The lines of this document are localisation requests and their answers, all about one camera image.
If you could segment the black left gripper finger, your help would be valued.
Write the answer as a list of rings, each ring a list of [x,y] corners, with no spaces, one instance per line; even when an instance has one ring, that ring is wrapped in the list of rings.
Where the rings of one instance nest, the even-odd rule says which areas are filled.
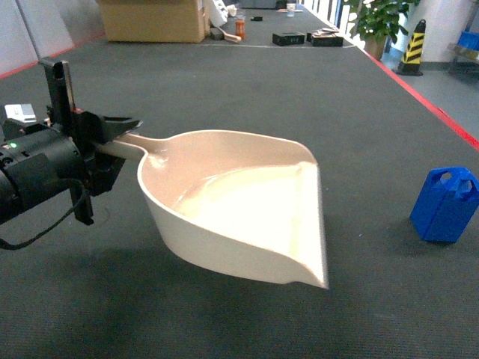
[[[93,169],[93,190],[111,191],[125,159],[105,153],[96,153]]]
[[[131,117],[101,117],[100,143],[108,143],[125,132],[139,126],[140,121]]]

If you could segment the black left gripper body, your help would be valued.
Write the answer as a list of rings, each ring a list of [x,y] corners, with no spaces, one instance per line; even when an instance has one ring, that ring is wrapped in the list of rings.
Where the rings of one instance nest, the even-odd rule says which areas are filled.
[[[97,146],[100,144],[100,118],[107,117],[96,115],[89,111],[74,110],[71,138],[80,150],[85,163],[86,187],[93,196],[98,196],[107,191],[93,190],[93,169],[96,153],[102,153]]]

